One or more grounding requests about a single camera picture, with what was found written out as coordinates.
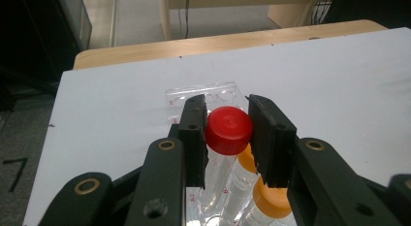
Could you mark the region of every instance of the brass screw hole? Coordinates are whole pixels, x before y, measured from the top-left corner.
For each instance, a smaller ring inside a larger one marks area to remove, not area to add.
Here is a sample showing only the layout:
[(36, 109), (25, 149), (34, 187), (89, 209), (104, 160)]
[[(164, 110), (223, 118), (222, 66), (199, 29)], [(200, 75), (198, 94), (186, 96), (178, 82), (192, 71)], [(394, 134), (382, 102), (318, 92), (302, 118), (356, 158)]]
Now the brass screw hole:
[(405, 181), (405, 186), (407, 186), (408, 189), (411, 190), (411, 179), (408, 179), (408, 180)]
[(94, 192), (100, 186), (100, 181), (96, 178), (88, 178), (79, 182), (75, 186), (75, 192), (78, 195), (86, 195)]
[(172, 141), (164, 141), (158, 144), (158, 147), (163, 150), (171, 150), (175, 147), (175, 143)]
[(307, 141), (305, 145), (313, 150), (324, 150), (326, 149), (324, 145), (318, 141)]

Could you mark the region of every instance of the white tabletop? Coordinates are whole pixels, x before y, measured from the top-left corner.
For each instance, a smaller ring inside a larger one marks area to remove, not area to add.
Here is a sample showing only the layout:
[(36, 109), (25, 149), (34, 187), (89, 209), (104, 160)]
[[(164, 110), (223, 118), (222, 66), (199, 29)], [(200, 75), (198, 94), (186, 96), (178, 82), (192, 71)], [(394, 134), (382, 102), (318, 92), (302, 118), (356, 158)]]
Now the white tabletop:
[(166, 90), (214, 82), (270, 98), (299, 137), (329, 142), (359, 175), (387, 185), (411, 173), (410, 59), (403, 28), (65, 72), (24, 225), (37, 225), (71, 178), (139, 167), (168, 134)]

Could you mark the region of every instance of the floor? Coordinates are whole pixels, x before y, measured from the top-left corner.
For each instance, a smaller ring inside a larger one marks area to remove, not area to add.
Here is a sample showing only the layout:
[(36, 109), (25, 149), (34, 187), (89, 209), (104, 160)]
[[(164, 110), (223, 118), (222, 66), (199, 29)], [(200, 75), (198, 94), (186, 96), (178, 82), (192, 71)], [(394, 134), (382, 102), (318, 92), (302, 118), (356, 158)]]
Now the floor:
[[(164, 41), (158, 0), (83, 1), (93, 25), (89, 48)], [(189, 10), (188, 38), (278, 28), (267, 18), (268, 8)], [(171, 11), (173, 39), (185, 36), (184, 18), (184, 9)], [(15, 111), (0, 112), (0, 225), (22, 224), (54, 103), (32, 89), (14, 95)]]

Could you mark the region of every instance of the plastic packaging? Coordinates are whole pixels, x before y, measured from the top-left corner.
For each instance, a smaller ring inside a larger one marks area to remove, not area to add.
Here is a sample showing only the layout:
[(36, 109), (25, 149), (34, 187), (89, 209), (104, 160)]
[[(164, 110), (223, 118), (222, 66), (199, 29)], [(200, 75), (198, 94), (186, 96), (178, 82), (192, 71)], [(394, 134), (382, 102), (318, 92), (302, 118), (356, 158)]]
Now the plastic packaging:
[(238, 108), (221, 107), (209, 115), (205, 130), (208, 164), (205, 190), (200, 197), (204, 217), (213, 214), (237, 155), (249, 143), (252, 129), (251, 119)]
[(253, 198), (238, 222), (239, 226), (287, 226), (286, 216), (291, 213), (287, 188), (268, 188), (259, 178), (253, 189)]
[(258, 179), (259, 175), (254, 164), (251, 146), (237, 156), (226, 187), (227, 198), (223, 205), (221, 216), (229, 222), (234, 222)]
[[(239, 91), (235, 82), (212, 83), (182, 88), (174, 88), (166, 91), (167, 120), (169, 124), (178, 123), (184, 108), (186, 99), (199, 95), (205, 95), (207, 113), (211, 113), (223, 106), (232, 106), (247, 111), (247, 101)], [(205, 225), (205, 219), (201, 217), (200, 187), (186, 188), (186, 225)]]

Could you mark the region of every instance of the centrifuge tube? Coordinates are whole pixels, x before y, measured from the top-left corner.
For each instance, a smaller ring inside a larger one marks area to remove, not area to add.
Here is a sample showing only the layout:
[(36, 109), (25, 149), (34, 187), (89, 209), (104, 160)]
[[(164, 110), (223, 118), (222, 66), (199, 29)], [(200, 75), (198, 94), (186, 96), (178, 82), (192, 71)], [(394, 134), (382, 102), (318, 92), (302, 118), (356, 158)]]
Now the centrifuge tube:
[(268, 188), (259, 178), (253, 189), (253, 198), (239, 219), (239, 226), (287, 226), (282, 221), (291, 213), (287, 188)]
[(237, 155), (245, 150), (253, 126), (250, 117), (235, 107), (221, 107), (208, 116), (205, 141), (208, 164), (205, 168), (205, 190), (201, 193), (202, 215), (215, 211)]
[(246, 200), (250, 195), (257, 179), (257, 169), (254, 164), (254, 156), (251, 153), (251, 146), (237, 156), (237, 161), (230, 172), (226, 187), (228, 196), (225, 199), (221, 216), (230, 222), (234, 222), (239, 212), (242, 210)]

